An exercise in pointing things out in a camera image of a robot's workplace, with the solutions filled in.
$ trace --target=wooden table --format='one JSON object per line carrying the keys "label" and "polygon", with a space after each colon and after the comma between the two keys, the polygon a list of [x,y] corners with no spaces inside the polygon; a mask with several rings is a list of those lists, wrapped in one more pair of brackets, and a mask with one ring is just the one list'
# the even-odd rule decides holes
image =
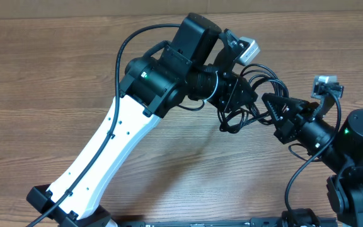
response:
{"label": "wooden table", "polygon": [[[28,191],[61,175],[101,124],[114,96],[115,55],[126,36],[183,17],[0,20],[0,226],[24,226],[38,216],[25,200]],[[255,62],[271,67],[291,96],[310,100],[314,75],[337,74],[345,85],[343,120],[363,108],[363,11],[207,17],[255,38],[262,49]],[[122,72],[175,32],[136,37],[124,52]],[[329,123],[335,114],[329,113]],[[285,186],[302,161],[274,138],[273,126],[256,123],[238,134],[218,127],[210,105],[199,112],[174,108],[133,150],[101,204],[113,215],[147,221],[280,216]],[[291,190],[292,206],[334,216],[325,187],[331,174],[320,163],[307,167]],[[56,225],[46,220],[40,226]]]}

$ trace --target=wooden surface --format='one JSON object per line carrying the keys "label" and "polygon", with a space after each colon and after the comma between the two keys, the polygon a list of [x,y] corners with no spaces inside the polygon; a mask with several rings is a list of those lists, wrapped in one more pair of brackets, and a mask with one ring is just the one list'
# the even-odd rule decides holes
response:
{"label": "wooden surface", "polygon": [[0,19],[363,10],[363,0],[0,0]]}
{"label": "wooden surface", "polygon": [[[345,85],[343,119],[363,108],[363,11],[208,18],[255,38],[262,49],[255,62],[271,67],[291,96],[310,100],[314,75],[337,74]],[[0,226],[24,226],[38,216],[25,200],[28,191],[61,175],[100,125],[114,96],[114,60],[126,36],[182,19],[0,20]],[[132,58],[175,32],[136,37],[124,52],[122,72]],[[334,123],[334,110],[327,119]],[[218,127],[210,105],[199,112],[172,109],[127,158],[101,204],[113,215],[148,221],[279,216],[285,186],[302,161],[274,138],[273,126],[256,123],[235,135]],[[292,206],[334,216],[325,187],[331,174],[323,164],[311,164],[292,188]]]}

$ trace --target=wire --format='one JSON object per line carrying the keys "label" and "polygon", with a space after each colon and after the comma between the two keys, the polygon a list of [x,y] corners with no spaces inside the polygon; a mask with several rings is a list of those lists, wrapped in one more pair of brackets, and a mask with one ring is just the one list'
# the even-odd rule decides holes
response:
{"label": "wire", "polygon": [[[285,205],[288,209],[288,213],[291,214],[293,220],[295,223],[297,222],[297,218],[296,215],[294,214],[291,206],[289,205],[289,191],[292,187],[292,184],[294,183],[295,179],[297,178],[297,176],[316,158],[318,158],[319,156],[321,156],[323,154],[323,152],[326,150],[326,148],[328,148],[330,146],[330,144],[333,142],[333,140],[335,139],[335,137],[338,134],[338,130],[340,129],[340,124],[341,124],[341,106],[340,106],[340,101],[338,101],[338,98],[329,90],[328,94],[334,99],[334,102],[337,106],[337,122],[334,128],[334,132],[332,137],[327,141],[327,143],[320,148],[320,150],[312,157],[310,157],[310,159],[308,159],[296,172],[295,174],[293,174],[293,176],[291,177],[291,179],[288,182],[287,188],[285,189]],[[304,224],[307,227],[312,227],[310,224],[307,223],[300,223],[300,224]]]}
{"label": "wire", "polygon": [[[253,67],[259,67],[261,69],[252,69],[246,72],[247,69]],[[260,73],[252,76],[248,80],[248,84],[252,87],[253,91],[255,91],[261,84],[270,82],[273,86],[275,95],[289,97],[289,91],[287,86],[267,66],[261,64],[250,64],[243,68],[243,70],[240,72],[240,76],[243,77],[251,73]],[[219,130],[221,132],[229,132],[235,134],[238,133],[242,127],[252,124],[256,121],[259,121],[259,123],[263,125],[273,124],[272,120],[265,119],[266,117],[269,117],[270,114],[268,112],[260,113],[258,107],[254,103],[252,103],[251,105],[247,105],[246,108],[247,109],[239,108],[238,110],[235,110],[228,115],[218,110],[218,119],[221,123],[221,125],[219,126]],[[234,125],[229,125],[228,122],[238,115],[241,115],[240,122]]]}
{"label": "wire", "polygon": [[182,106],[182,105],[177,105],[177,107],[180,107],[180,108],[182,108],[182,109],[184,109],[184,110],[188,110],[188,111],[199,111],[199,110],[201,110],[202,108],[204,108],[204,105],[205,105],[205,102],[202,100],[202,104],[201,104],[201,106],[200,107],[197,107],[197,108],[189,108],[189,107],[184,107],[184,106]]}
{"label": "wire", "polygon": [[125,46],[132,40],[132,38],[134,38],[135,36],[137,36],[138,34],[140,34],[142,32],[152,30],[155,28],[178,28],[178,27],[180,27],[179,24],[151,25],[151,26],[147,26],[145,28],[141,28],[141,29],[135,31],[133,34],[131,34],[129,37],[127,37],[124,40],[123,44],[120,46],[120,49],[117,52],[116,65],[115,65],[115,95],[116,95],[115,96],[115,110],[114,110],[113,122],[112,122],[112,125],[110,126],[109,131],[107,132],[105,140],[102,142],[98,151],[96,152],[94,157],[91,159],[91,161],[88,163],[88,165],[85,167],[85,169],[81,172],[81,174],[79,174],[79,176],[75,179],[75,181],[71,184],[71,186],[61,196],[61,198],[49,210],[45,211],[37,219],[32,221],[30,224],[28,224],[27,227],[35,226],[37,223],[41,222],[41,220],[44,219],[45,217],[47,217],[54,209],[56,209],[62,203],[62,201],[64,201],[65,198],[72,195],[72,190],[82,180],[82,178],[85,176],[85,174],[88,172],[88,170],[92,167],[93,163],[95,163],[95,161],[98,159],[99,155],[104,150],[104,148],[106,147],[109,140],[114,137],[113,131],[117,125],[118,111],[119,111],[119,106],[120,106],[120,60],[121,60],[123,51],[125,49]]}
{"label": "wire", "polygon": [[[299,154],[297,154],[297,153],[295,153],[295,151],[293,151],[292,150],[292,147],[293,146],[301,146],[301,147],[303,147],[304,148],[304,146],[302,145],[302,144],[299,144],[299,143],[296,143],[296,144],[291,144],[291,145],[289,145],[288,146],[288,150],[289,150],[289,152],[291,152],[296,158],[299,158],[299,159],[301,159],[301,160],[303,160],[303,161],[307,161],[306,159],[304,159],[304,158],[302,158],[302,156],[300,156]],[[314,160],[314,161],[312,161],[312,162],[321,162],[321,160],[320,159],[317,159],[317,160]]]}

